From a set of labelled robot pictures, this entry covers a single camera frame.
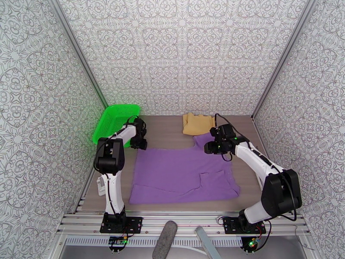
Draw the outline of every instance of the aluminum frame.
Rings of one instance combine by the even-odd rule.
[[[270,76],[270,79],[268,80],[268,83],[266,84],[265,89],[263,90],[263,93],[260,96],[259,101],[257,102],[257,105],[255,106],[253,110],[253,113],[251,115],[253,120],[257,116],[257,113],[259,112],[263,102],[265,101],[268,93],[270,92],[274,82],[276,81],[280,72],[282,71],[282,68],[284,67],[285,62],[289,58],[292,49],[294,48],[297,40],[299,39],[301,33],[303,32],[305,25],[307,24],[311,14],[313,13],[317,2],[318,0],[307,0],[304,6],[304,9],[301,13],[301,16],[298,18],[298,21],[296,22],[296,25],[292,31],[292,34],[290,35],[290,38],[278,60],[278,63],[276,64]]]
[[[253,236],[253,234],[232,234],[228,235],[224,233],[222,225],[217,223],[217,218],[220,216],[238,216],[237,212],[133,212],[128,211],[128,216],[142,216],[143,226],[140,234],[136,234],[137,239],[158,239],[165,223],[169,220],[175,221],[179,228],[176,233],[176,238],[181,241],[182,244],[190,244],[191,238],[195,238],[195,229],[198,226],[202,226],[206,234],[213,240],[216,245],[219,240],[220,245],[216,247],[224,247],[224,241],[229,238]],[[290,218],[293,218],[291,214],[285,214]],[[100,224],[103,219],[103,211],[99,212],[87,212],[79,211],[75,214],[64,215],[62,222],[57,230],[54,238],[53,246],[49,255],[49,258],[57,259],[63,253],[63,249],[66,245],[66,240],[69,236],[87,236],[87,237],[109,237],[114,234],[102,234],[99,232]],[[320,259],[320,255],[317,251],[316,245],[311,237],[309,229],[305,223],[303,216],[298,215],[297,221],[289,221],[283,217],[277,217],[271,220],[272,230],[271,236],[294,236],[300,240],[304,253],[308,259]],[[267,236],[269,230],[269,223],[265,222],[267,233],[263,234]],[[147,246],[140,247],[152,247],[153,243],[147,243]],[[174,247],[190,248],[186,245],[175,245]]]
[[[60,24],[62,31],[64,32],[68,42],[71,44],[72,49],[74,50],[77,58],[79,59],[79,62],[86,74],[86,76],[88,77],[88,79],[90,80],[90,83],[92,84],[93,88],[95,89],[95,92],[97,94],[97,96],[99,97],[102,105],[104,106],[104,108],[108,107],[108,103],[106,98],[104,97],[98,83],[97,80],[91,70],[90,65],[88,64],[88,61],[82,51],[82,48],[79,45],[79,42],[77,40],[77,38],[75,37],[72,27],[68,22],[68,19],[65,15],[65,13],[63,12],[63,9],[61,7],[61,4],[59,2],[59,0],[48,0],[50,7],[56,17],[57,22]]]

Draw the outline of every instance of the patterned wallpaper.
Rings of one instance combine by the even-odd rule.
[[[0,0],[0,258],[46,258],[103,108],[47,0]]]
[[[319,0],[255,123],[299,173],[302,214],[322,258],[345,258],[345,0]]]
[[[306,0],[60,0],[109,104],[251,114]]]

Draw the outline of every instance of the green plastic basket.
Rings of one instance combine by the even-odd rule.
[[[106,138],[120,130],[129,117],[139,116],[140,107],[135,104],[116,104],[109,106],[103,112],[100,122],[92,136],[94,144],[98,143],[99,138]],[[125,148],[130,146],[129,141],[124,145]]]

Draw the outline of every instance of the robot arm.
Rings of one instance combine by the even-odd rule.
[[[123,146],[130,141],[132,148],[145,150],[146,124],[136,118],[133,123],[123,125],[122,129],[109,138],[100,138],[94,168],[102,174],[106,193],[106,213],[119,215],[124,212],[121,194],[121,172],[125,165]]]
[[[261,200],[240,211],[238,220],[243,231],[255,223],[275,218],[301,207],[301,193],[295,171],[285,170],[266,158],[246,137],[237,136],[229,122],[212,128],[210,132],[215,140],[205,144],[206,153],[226,154],[230,152],[247,163],[264,182]]]

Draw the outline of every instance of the folded yellow towel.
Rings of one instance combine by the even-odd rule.
[[[201,135],[210,132],[214,127],[214,118],[211,116],[188,113],[183,115],[183,134]]]

